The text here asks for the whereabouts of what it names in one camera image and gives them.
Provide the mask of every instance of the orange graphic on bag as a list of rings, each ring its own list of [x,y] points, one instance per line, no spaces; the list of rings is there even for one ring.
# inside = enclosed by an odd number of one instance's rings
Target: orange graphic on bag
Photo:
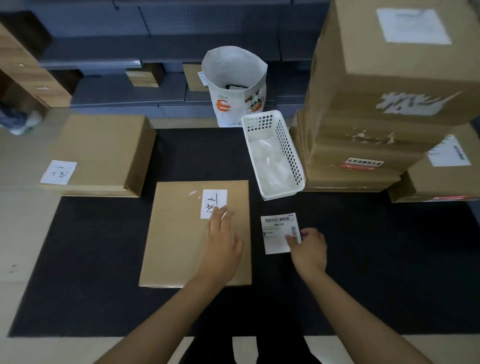
[[[223,112],[229,111],[231,107],[232,106],[230,106],[230,104],[228,104],[228,105],[226,104],[225,100],[217,100],[216,101],[216,108],[220,111],[223,111]]]

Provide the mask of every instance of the wooden cabinet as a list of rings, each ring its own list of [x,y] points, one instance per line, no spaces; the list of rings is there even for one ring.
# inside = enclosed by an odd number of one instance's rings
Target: wooden cabinet
[[[18,18],[2,19],[0,69],[44,105],[51,108],[69,107],[72,90],[65,87],[49,71],[41,68],[35,57],[35,53],[40,53],[42,46],[47,44],[45,38],[49,38],[48,33],[39,29],[41,25],[31,14],[24,15],[20,20],[21,22]],[[18,37],[6,26],[9,22],[17,28],[20,27]],[[24,39],[20,39],[21,34],[34,36],[35,39],[22,42]]]

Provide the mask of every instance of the printed paper bag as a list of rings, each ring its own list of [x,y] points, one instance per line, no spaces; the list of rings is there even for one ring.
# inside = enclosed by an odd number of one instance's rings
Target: printed paper bag
[[[202,72],[219,127],[241,127],[242,116],[263,111],[267,64],[253,53],[233,46],[209,50]]]

